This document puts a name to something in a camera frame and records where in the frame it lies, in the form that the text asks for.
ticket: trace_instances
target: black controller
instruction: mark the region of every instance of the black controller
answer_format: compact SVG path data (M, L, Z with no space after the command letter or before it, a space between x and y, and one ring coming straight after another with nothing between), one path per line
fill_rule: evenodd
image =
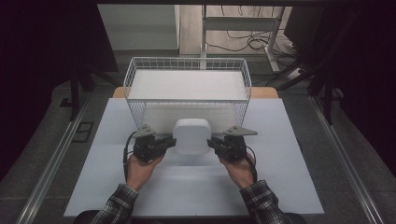
M248 154L243 136L225 135L224 140L212 137L207 139L207 145L215 149L216 155L229 162L240 161Z
M143 162L150 162L160 157L166 153L169 147L174 147L176 145L176 138L165 137L163 139L155 139L154 134L155 132L148 125L144 125L129 136L123 153L125 179L128 175L128 146L132 138L135 138L134 155Z
M210 139L207 139L207 145L215 149L216 155L228 162L236 162L245 159L250 165L250 170L253 174L253 182L257 182L256 158L254 158L253 162L248 156L247 145L244 138L244 135L256 135L257 133L238 126L233 126L224 133L224 140L212 136Z
M155 139L154 135L136 138L134 142L134 155L143 162L149 162L165 154L169 147L176 145L176 139L165 137Z

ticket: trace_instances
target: wire basket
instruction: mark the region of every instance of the wire basket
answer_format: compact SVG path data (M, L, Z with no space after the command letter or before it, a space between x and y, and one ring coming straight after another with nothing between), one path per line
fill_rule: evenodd
M124 94L137 128L172 133L179 119L206 119L222 133L242 126L251 81L244 59L132 58Z

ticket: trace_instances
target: hand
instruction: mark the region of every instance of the hand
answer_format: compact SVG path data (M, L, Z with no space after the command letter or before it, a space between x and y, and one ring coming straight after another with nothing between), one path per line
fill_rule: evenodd
M157 157L151 162L143 162L140 161L135 155L131 155L128 159L128 176L126 180L126 184L136 190L139 191L146 182L148 182L149 178L154 171L154 168L163 160L163 154L161 157Z
M252 161L254 161L249 153L247 155ZM231 180L240 189L245 189L253 184L253 173L251 173L250 165L247 160L242 159L241 161L236 162L228 162L223 158L219 158L219 160L227 169Z

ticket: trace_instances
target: checkered shirt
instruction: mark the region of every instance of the checkered shirt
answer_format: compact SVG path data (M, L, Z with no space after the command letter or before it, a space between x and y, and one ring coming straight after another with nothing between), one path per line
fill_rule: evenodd
M241 189L240 193L250 216L256 223L290 224L290 220L277 207L278 199L264 180ZM134 201L137 196L138 193L134 189L125 184L119 184L105 208L96 215L92 223L126 223L134 210Z
M259 224L290 224L289 218L277 206L278 198L265 180L239 191L250 216Z

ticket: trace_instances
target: dark background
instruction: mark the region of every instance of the dark background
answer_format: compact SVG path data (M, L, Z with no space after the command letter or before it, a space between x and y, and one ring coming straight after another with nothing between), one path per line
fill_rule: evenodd
M1 1L0 31L3 178L43 119L54 87L85 64L118 69L96 4Z
M334 64L341 107L396 175L396 3L363 9Z

